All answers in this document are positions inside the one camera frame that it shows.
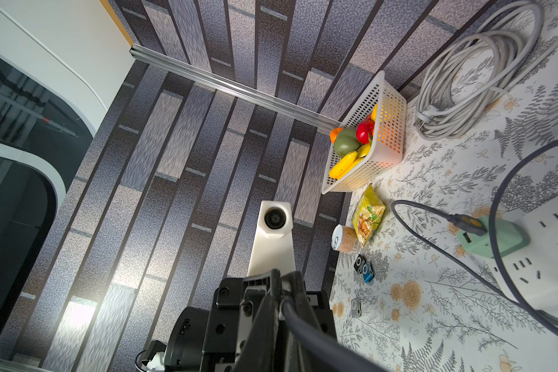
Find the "green charger plug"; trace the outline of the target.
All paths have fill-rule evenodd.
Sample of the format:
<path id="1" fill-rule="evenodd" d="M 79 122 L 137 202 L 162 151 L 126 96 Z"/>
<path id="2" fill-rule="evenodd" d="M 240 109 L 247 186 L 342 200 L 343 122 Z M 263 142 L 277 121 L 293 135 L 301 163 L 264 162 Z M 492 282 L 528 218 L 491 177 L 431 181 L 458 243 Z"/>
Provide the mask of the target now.
<path id="1" fill-rule="evenodd" d="M 493 259 L 492 239 L 496 240 L 498 252 L 502 257 L 525 248 L 530 244 L 529 236 L 524 229 L 516 223 L 505 219 L 496 219 L 494 234 L 491 234 L 491 230 L 489 229 L 489 217 L 484 215 L 478 220 L 487 230 L 486 234 L 479 236 L 461 229 L 457 232 L 457 240 L 460 246 L 470 254 Z"/>

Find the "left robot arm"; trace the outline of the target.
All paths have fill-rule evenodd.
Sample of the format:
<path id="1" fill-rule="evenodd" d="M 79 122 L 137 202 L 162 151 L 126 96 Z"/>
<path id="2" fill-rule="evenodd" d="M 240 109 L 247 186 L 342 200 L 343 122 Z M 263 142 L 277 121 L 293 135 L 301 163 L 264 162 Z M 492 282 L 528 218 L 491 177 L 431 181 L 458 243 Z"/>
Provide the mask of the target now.
<path id="1" fill-rule="evenodd" d="M 226 278 L 212 307 L 185 308 L 169 340 L 155 340 L 136 358 L 142 371 L 334 371 L 303 347 L 280 318 L 284 299 L 298 316 L 335 337 L 326 291 L 306 291 L 302 274 L 273 269 L 245 278 Z"/>

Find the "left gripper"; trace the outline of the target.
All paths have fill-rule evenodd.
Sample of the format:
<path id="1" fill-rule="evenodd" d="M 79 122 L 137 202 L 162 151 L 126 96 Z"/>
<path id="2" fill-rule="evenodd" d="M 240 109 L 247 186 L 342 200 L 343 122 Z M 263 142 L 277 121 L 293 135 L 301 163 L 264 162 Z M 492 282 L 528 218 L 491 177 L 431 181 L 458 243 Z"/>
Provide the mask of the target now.
<path id="1" fill-rule="evenodd" d="M 280 318 L 282 300 L 291 300 L 301 322 L 336 337 L 325 290 L 308 291 L 302 273 L 278 270 L 226 278 L 215 291 L 202 348 L 204 371 L 334 371 L 308 351 Z"/>

